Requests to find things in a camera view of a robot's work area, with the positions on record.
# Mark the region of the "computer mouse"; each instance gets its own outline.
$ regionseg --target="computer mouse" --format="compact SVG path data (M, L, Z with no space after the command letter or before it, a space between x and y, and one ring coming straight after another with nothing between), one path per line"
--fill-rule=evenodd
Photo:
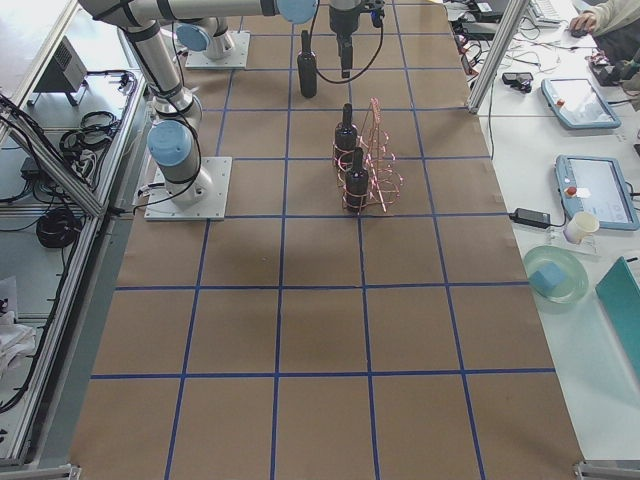
M580 38L580 37L584 37L587 33L589 33L586 30L571 30L571 36L574 38Z

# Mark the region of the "blue sponge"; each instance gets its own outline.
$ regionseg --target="blue sponge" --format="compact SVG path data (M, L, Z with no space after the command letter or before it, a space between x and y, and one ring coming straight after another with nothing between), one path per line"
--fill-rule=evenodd
M529 283L540 294L547 296L567 278L567 274L554 262L544 263L529 277Z

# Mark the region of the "tablet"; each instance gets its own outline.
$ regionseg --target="tablet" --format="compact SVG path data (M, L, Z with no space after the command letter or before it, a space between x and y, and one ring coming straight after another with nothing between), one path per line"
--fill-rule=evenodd
M546 78L541 90L567 128L617 128L621 124L611 105L587 78Z
M585 211L598 217L600 228L640 228L629 189L615 158L560 155L556 159L556 177L569 217ZM569 195L569 187L576 188L575 195Z

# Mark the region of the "black bottle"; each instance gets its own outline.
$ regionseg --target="black bottle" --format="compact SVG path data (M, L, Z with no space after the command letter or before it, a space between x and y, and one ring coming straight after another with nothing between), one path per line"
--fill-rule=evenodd
M350 212L361 212L367 205L367 190L369 189L369 173L363 165L364 152L356 147L353 152L353 163L345 173L346 193L345 203Z
M353 126L353 108L350 103L345 103L342 107L342 122L336 126L334 136L335 148L333 149L333 158L341 160L341 166L344 170L351 167L353 155L344 152L353 152L358 143L358 129Z
M300 93L305 98L313 98L318 92L318 77L316 75L316 56L311 51L309 32L302 31L302 51L298 54L298 78L300 79Z

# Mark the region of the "person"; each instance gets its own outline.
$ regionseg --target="person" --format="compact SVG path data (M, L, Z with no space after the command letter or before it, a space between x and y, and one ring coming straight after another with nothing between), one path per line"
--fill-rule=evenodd
M640 48L640 1L608 0L589 7L571 20L569 30L592 34L611 63L631 60Z

